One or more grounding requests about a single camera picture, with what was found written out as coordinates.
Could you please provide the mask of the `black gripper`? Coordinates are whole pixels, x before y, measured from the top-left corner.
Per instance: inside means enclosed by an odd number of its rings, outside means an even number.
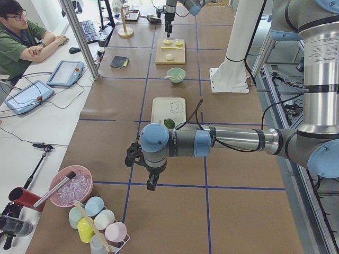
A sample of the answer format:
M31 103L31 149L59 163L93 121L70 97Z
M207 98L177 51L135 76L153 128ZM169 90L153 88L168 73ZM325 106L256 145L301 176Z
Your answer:
M174 13L165 13L165 31L167 32L167 37L170 37L172 33L172 22L174 21Z
M147 189L149 191L155 191L156 186L157 186L157 182L159 179L159 175L160 173L150 173L149 174L149 178L147 180Z

